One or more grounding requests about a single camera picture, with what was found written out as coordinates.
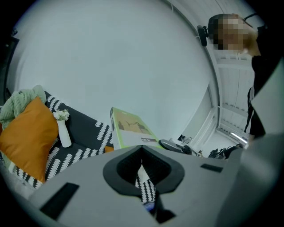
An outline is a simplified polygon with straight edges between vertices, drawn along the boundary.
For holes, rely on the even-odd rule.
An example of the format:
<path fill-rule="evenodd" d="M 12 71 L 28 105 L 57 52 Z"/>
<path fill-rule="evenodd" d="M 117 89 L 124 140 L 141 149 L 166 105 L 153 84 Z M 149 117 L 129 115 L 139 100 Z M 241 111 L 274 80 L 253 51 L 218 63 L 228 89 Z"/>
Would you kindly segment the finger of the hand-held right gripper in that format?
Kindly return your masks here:
<path fill-rule="evenodd" d="M 160 145 L 182 145 L 182 142 L 181 141 L 161 139 L 161 140 L 159 140 L 159 144 Z"/>
<path fill-rule="evenodd" d="M 172 146 L 169 144 L 162 144 L 161 145 L 162 148 L 169 150 L 169 151 L 173 151 L 173 152 L 177 152 L 177 153 L 183 153 L 182 149 L 177 147 L 177 146 Z"/>

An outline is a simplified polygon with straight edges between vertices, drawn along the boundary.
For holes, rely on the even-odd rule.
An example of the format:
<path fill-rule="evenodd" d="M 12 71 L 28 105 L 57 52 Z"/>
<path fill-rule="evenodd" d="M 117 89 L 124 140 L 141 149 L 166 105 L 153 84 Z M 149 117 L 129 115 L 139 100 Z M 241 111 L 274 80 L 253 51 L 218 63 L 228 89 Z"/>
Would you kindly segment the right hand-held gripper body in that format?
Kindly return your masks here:
<path fill-rule="evenodd" d="M 196 156 L 196 157 L 199 157 L 200 155 L 195 152 L 190 146 L 188 145 L 180 145 L 180 144 L 176 144 L 177 147 L 179 147 L 181 149 L 181 151 L 185 154 L 188 154 L 188 155 L 193 155 L 193 156 Z"/>

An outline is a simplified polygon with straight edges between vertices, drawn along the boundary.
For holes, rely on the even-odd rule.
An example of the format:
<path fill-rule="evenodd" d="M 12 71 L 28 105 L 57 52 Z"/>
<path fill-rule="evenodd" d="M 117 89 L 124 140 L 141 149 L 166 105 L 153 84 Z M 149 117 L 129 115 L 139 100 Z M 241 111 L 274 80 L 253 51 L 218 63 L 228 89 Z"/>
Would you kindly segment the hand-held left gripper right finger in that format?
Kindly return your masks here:
<path fill-rule="evenodd" d="M 222 208 L 239 168 L 227 160 L 195 157 L 142 146 L 142 164 L 156 189 L 156 217 L 143 227 L 219 227 Z"/>

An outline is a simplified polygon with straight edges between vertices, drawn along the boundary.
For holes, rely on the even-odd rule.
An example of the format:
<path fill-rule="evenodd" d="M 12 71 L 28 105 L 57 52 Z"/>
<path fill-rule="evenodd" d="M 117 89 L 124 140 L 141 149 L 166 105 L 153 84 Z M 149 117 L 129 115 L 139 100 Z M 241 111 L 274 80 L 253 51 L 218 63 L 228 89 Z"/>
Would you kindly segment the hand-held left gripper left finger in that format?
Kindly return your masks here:
<path fill-rule="evenodd" d="M 157 227 L 159 223 L 135 196 L 124 196 L 103 177 L 107 162 L 130 151 L 116 150 L 79 160 L 48 180 L 29 201 L 40 209 L 66 183 L 79 186 L 57 223 L 67 227 Z"/>

